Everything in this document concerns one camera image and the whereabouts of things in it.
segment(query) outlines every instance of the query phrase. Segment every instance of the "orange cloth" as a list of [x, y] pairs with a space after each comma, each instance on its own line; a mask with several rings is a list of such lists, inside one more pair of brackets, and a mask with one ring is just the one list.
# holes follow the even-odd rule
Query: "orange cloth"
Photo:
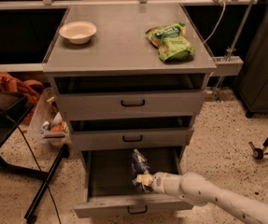
[[16, 91], [21, 92], [27, 96], [28, 102], [35, 105], [34, 109], [29, 115], [23, 120], [24, 123], [29, 124], [34, 114], [35, 108], [40, 99], [41, 93], [44, 90], [44, 86], [37, 80], [26, 80], [21, 81], [13, 77], [8, 72], [0, 73], [0, 89], [2, 91]]

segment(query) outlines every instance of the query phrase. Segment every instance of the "plastic bin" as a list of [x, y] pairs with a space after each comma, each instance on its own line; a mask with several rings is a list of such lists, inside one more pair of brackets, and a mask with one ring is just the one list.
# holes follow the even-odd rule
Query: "plastic bin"
[[52, 124], [56, 116], [51, 105], [47, 102], [47, 100], [52, 96], [53, 92], [51, 88], [44, 89], [30, 122], [28, 134], [43, 145], [69, 145], [71, 143], [69, 133], [43, 131], [42, 129], [42, 125], [45, 121]]

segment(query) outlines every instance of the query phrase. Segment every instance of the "white device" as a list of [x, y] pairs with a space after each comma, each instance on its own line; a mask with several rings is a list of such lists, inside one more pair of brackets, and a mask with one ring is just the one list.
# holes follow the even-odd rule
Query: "white device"
[[158, 172], [155, 175], [138, 175], [137, 179], [158, 193], [177, 197], [192, 205], [213, 203], [246, 224], [268, 224], [268, 204], [219, 188], [201, 175]]

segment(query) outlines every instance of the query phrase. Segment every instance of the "green bag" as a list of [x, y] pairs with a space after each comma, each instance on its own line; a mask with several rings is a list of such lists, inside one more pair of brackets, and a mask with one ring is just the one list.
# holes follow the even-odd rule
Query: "green bag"
[[166, 62], [185, 60], [190, 53], [195, 53], [194, 46], [184, 37], [185, 33], [185, 24], [178, 22], [151, 28], [146, 36], [159, 49], [160, 59]]

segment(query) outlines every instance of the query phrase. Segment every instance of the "gray countertop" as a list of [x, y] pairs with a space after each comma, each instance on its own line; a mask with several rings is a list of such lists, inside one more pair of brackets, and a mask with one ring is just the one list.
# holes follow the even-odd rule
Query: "gray countertop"
[[[180, 4], [71, 6], [64, 23], [89, 21], [97, 33], [89, 43], [73, 45], [58, 36], [44, 63], [46, 73], [151, 74], [210, 73], [216, 68]], [[196, 49], [187, 61], [165, 64], [145, 36], [149, 28], [183, 22]]]

